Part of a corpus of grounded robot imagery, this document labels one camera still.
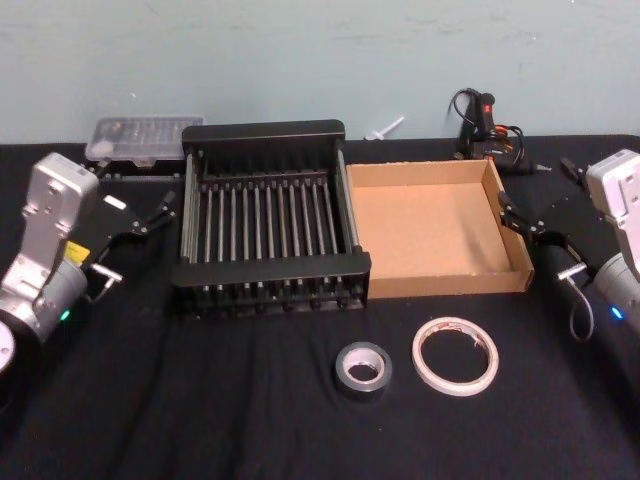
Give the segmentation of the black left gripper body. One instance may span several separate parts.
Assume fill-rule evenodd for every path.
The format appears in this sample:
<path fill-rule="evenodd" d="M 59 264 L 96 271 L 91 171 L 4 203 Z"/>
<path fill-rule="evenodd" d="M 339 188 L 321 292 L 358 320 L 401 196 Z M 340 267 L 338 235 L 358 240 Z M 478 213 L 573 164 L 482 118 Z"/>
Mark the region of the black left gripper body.
<path fill-rule="evenodd" d="M 110 250 L 143 239 L 147 223 L 124 201 L 111 195 L 98 199 L 67 241 L 67 260 L 81 269 L 99 263 Z"/>

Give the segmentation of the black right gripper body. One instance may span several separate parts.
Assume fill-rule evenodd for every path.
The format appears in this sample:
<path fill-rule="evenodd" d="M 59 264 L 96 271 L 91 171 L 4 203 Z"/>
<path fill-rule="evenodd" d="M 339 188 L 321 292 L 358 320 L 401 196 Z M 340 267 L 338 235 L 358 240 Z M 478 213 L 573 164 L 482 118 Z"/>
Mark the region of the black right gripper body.
<path fill-rule="evenodd" d="M 584 192 L 553 201 L 542 211 L 546 230 L 577 263 L 586 265 L 587 283 L 592 283 L 601 267 L 618 253 L 613 227 L 594 207 Z"/>

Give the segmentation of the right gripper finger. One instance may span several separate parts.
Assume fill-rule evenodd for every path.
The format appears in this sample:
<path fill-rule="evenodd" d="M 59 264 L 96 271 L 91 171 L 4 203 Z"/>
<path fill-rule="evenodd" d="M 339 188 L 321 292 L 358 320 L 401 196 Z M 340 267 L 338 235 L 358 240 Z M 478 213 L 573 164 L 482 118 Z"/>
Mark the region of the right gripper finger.
<path fill-rule="evenodd" d="M 575 183 L 580 189 L 587 189 L 585 170 L 576 166 L 569 158 L 560 159 L 560 169 L 563 175 Z"/>
<path fill-rule="evenodd" d="M 545 232 L 541 221 L 531 220 L 505 191 L 498 193 L 501 225 L 519 234 L 525 241 L 533 241 Z"/>

